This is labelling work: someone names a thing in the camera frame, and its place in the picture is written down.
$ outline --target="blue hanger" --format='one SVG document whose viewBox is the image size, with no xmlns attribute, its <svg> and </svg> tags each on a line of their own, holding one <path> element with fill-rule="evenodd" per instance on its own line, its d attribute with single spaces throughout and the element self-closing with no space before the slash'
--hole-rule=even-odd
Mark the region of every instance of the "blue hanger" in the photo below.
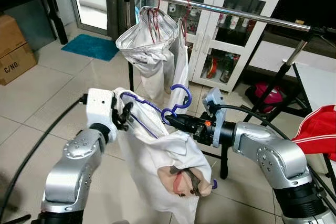
<svg viewBox="0 0 336 224">
<path fill-rule="evenodd" d="M 170 112 L 170 113 L 172 113 L 174 116 L 177 116 L 176 113 L 175 113 L 175 111 L 176 111 L 177 109 L 185 109 L 185 108 L 189 107 L 190 104 L 191 104 L 191 102 L 192 102 L 192 98 L 193 98 L 192 95 L 191 95 L 190 90 L 189 90 L 186 86 L 184 86 L 184 85 L 182 85 L 182 84 L 174 84 L 174 85 L 171 86 L 170 89 L 171 89 L 171 90 L 174 90 L 174 89 L 176 89 L 176 88 L 181 88 L 181 89 L 184 89 L 184 90 L 185 90 L 185 92 L 186 92 L 187 95 L 188 95 L 188 101 L 186 102 L 186 104 L 175 104 L 174 107 L 173 107 L 173 109 L 165 108 L 165 109 L 163 109 L 163 110 L 160 110 L 154 103 L 151 103 L 151 102 L 149 102 L 149 101 L 147 101 L 147 100 L 141 100 L 141 99 L 139 99 L 139 97 L 138 97 L 137 95 L 132 94 L 132 93 L 130 93 L 130 92 L 123 92 L 123 93 L 120 95 L 120 97 L 122 98 L 123 95 L 127 95 L 127 96 L 129 96 L 129 97 L 133 97 L 137 102 L 140 102 L 140 103 L 143 103 L 143 104 L 148 104 L 149 106 L 151 106 L 152 108 L 154 108 L 155 110 L 157 110 L 158 112 L 160 112 L 160 114 L 161 114 L 161 119 L 162 119 L 163 123 L 165 123 L 165 124 L 167 124 L 167 125 L 170 125 L 170 123 L 164 118 L 165 113 L 166 113 L 166 112 Z"/>
</svg>

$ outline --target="chrome pole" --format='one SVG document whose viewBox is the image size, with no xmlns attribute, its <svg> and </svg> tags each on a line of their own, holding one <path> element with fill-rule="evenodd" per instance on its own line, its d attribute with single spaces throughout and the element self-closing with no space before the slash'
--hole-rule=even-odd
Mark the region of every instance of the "chrome pole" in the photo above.
<svg viewBox="0 0 336 224">
<path fill-rule="evenodd" d="M 261 16 L 257 14 L 242 12 L 240 10 L 233 10 L 233 9 L 218 7 L 214 5 L 207 5 L 207 4 L 194 2 L 194 1 L 188 2 L 187 0 L 163 0 L 163 1 L 167 1 L 173 4 L 178 4 L 178 5 L 185 5 L 185 6 L 190 4 L 191 6 L 196 7 L 198 9 L 202 9 L 202 10 L 209 10 L 211 12 L 224 13 L 228 15 L 237 16 L 240 18 L 248 18 L 248 19 L 252 19 L 255 21 L 260 21 L 260 22 L 264 22 L 264 23 L 268 23 L 268 24 L 272 24 L 276 26 L 291 28 L 291 29 L 295 29 L 299 31 L 310 31 L 310 26 L 307 26 L 307 25 L 302 25 L 302 24 L 289 22 L 289 21 L 276 19 L 276 18 L 270 18 L 270 17 Z"/>
</svg>

